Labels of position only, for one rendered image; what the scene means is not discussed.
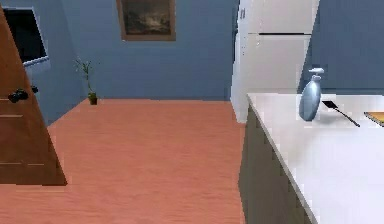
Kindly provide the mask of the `white topped kitchen counter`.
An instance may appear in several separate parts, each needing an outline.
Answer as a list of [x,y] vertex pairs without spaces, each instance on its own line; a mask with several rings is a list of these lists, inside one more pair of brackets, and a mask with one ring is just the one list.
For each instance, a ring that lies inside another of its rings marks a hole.
[[296,94],[251,93],[239,173],[245,224],[384,224],[384,96],[331,95],[316,118]]

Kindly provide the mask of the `white fridge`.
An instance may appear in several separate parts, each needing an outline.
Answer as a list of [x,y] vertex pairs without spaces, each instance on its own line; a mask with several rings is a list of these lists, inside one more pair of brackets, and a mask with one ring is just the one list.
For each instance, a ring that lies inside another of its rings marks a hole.
[[297,91],[319,2],[239,0],[230,96],[238,122],[247,120],[249,93]]

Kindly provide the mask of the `green potted house plant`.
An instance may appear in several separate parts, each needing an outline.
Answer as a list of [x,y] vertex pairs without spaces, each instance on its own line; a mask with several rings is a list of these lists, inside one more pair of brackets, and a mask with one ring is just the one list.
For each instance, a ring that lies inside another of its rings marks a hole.
[[77,71],[81,71],[83,73],[83,77],[86,81],[87,86],[87,98],[91,105],[96,105],[98,103],[98,97],[96,92],[93,90],[90,82],[90,73],[92,69],[92,65],[90,61],[82,61],[80,58],[75,60],[75,66]]

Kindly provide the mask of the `framed dark painting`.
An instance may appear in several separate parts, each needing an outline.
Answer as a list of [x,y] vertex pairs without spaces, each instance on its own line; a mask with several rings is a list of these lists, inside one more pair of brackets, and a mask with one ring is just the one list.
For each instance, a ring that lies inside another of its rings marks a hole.
[[175,41],[175,0],[116,0],[124,41]]

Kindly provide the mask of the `blue soap dispenser bottle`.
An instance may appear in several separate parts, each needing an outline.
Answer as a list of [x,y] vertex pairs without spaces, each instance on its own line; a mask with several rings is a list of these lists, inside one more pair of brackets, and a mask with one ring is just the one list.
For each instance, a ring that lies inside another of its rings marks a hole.
[[312,77],[302,91],[299,104],[299,115],[304,121],[312,121],[316,116],[321,99],[320,81],[324,69],[312,68],[309,72]]

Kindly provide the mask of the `black spatula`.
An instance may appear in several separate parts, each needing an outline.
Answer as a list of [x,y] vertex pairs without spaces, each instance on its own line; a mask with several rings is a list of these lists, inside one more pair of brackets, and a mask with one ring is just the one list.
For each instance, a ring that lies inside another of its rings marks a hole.
[[339,108],[338,106],[331,100],[323,100],[322,103],[327,107],[327,108],[330,108],[330,109],[333,109],[335,111],[337,111],[338,113],[342,114],[345,118],[347,118],[350,122],[352,122],[355,126],[359,127],[360,124],[357,123],[355,120],[353,120],[351,117],[349,117],[347,114],[343,113]]

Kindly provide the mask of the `brown wooden room door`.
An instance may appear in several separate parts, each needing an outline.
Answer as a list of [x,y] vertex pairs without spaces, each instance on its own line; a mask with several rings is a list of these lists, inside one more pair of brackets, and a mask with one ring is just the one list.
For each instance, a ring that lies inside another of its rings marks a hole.
[[[30,98],[12,103],[23,88]],[[65,186],[67,180],[0,6],[0,184]]]

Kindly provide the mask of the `orange flat tray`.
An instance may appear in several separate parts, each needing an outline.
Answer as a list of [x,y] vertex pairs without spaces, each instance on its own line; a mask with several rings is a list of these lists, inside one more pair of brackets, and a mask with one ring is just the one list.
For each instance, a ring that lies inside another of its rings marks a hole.
[[364,115],[374,123],[384,127],[384,112],[365,112]]

